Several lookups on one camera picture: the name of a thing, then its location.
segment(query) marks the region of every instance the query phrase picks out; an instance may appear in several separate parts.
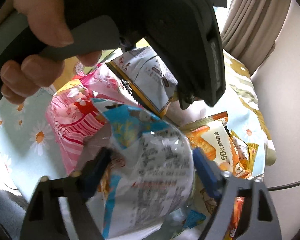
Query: orange snack package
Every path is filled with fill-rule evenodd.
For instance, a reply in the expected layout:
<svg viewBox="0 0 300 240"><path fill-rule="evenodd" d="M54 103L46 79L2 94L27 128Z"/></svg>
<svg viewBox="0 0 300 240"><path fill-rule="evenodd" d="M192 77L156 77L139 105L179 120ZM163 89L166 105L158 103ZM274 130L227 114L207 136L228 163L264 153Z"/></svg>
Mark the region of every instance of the orange snack package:
<svg viewBox="0 0 300 240"><path fill-rule="evenodd" d="M227 121L227 112L222 112L187 124L180 130L188 137L192 149L200 147L221 170L246 179L251 176L251 171L246 170L239 160L237 148L225 129Z"/></svg>

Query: pink snack bag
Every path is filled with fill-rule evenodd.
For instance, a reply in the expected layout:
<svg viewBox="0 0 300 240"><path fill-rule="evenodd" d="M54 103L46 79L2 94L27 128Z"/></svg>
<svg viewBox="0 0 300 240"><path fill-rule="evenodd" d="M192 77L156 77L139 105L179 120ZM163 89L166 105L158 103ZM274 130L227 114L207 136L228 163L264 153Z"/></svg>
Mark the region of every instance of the pink snack bag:
<svg viewBox="0 0 300 240"><path fill-rule="evenodd" d="M93 106L90 98L106 98L136 106L122 92L126 92L120 81L104 64L86 76L77 75L63 86L52 98L46 111L56 141L59 144L67 174L77 166L84 141L95 135L106 119Z"/></svg>

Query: beige curtain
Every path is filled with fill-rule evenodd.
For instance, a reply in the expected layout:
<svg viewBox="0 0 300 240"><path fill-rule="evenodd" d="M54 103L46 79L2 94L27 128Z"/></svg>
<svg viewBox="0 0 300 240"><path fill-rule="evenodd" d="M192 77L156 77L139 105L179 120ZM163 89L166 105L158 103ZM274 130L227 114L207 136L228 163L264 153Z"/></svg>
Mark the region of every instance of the beige curtain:
<svg viewBox="0 0 300 240"><path fill-rule="evenodd" d="M291 0L232 0L221 39L223 48L253 74L273 50Z"/></svg>

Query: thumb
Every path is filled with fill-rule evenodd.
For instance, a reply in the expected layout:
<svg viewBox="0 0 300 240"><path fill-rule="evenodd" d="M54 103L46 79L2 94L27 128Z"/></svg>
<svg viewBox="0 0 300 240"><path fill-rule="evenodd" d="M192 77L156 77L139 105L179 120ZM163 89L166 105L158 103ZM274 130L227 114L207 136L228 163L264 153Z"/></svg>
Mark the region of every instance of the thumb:
<svg viewBox="0 0 300 240"><path fill-rule="evenodd" d="M74 42L65 22L63 0L14 0L13 5L27 16L31 31L40 41L54 47Z"/></svg>

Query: orange flower center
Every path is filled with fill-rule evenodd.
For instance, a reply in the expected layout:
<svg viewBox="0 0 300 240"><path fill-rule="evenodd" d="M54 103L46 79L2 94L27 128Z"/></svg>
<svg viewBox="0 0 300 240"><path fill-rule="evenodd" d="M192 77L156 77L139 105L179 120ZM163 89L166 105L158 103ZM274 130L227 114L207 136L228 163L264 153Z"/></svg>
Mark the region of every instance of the orange flower center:
<svg viewBox="0 0 300 240"><path fill-rule="evenodd" d="M22 103L21 105L19 105L18 108L17 108L18 112L21 112L22 109L23 109L23 107L24 107L24 103Z"/></svg>
<svg viewBox="0 0 300 240"><path fill-rule="evenodd" d="M39 133L37 133L36 137L35 137L35 141L37 143L41 143L44 139L44 133L43 131L40 131Z"/></svg>

